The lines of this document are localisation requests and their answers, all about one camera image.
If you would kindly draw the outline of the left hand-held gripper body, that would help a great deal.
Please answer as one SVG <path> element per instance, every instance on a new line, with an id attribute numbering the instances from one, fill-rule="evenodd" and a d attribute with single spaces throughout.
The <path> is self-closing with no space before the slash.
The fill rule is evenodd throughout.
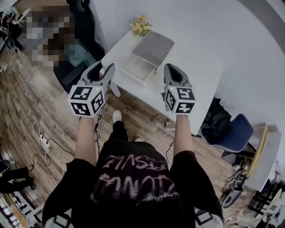
<path id="1" fill-rule="evenodd" d="M 104 82 L 81 79 L 77 84 L 67 85 L 67 101 L 73 114 L 93 118 L 101 113 L 107 100 L 107 86 L 110 83 L 111 80 Z"/>

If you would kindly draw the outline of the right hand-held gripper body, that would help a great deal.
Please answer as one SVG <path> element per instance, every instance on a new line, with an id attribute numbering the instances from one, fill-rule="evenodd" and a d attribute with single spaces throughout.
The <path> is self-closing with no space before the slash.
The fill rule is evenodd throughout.
<path id="1" fill-rule="evenodd" d="M 163 89 L 164 92 L 161 95 L 167 112 L 172 114 L 190 114 L 195 104 L 191 83 L 186 81 L 181 86 L 163 83 Z"/>

